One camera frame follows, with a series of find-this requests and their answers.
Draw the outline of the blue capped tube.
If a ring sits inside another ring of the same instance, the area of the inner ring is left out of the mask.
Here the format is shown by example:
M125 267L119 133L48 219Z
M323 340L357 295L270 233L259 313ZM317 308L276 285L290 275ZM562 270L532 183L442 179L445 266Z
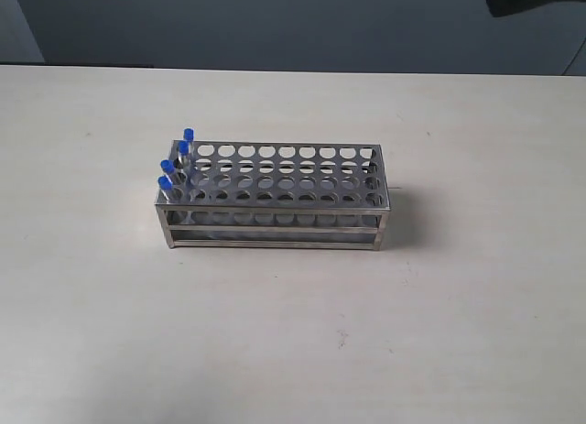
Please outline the blue capped tube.
M185 210L176 209L182 198L181 188L174 185L165 174L157 178L158 192L155 202L157 217L163 228L184 223L187 218Z
M187 143L189 155L191 156L193 154L195 141L195 131L192 127L186 127L183 130L183 140Z
M177 170L171 160L164 159L160 162L160 167L164 175L173 185L180 185L184 182L184 175Z
M190 143L180 140L178 144L178 160L184 176L181 188L186 201L193 201L193 194L198 188L200 173L195 168L194 158L190 149Z

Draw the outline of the stainless steel test tube rack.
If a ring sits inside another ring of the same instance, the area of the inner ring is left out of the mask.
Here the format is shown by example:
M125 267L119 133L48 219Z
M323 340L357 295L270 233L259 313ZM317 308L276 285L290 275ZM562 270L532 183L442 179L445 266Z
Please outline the stainless steel test tube rack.
M168 160L181 171L178 144ZM392 210L377 144L194 141L200 173L168 247L377 250Z

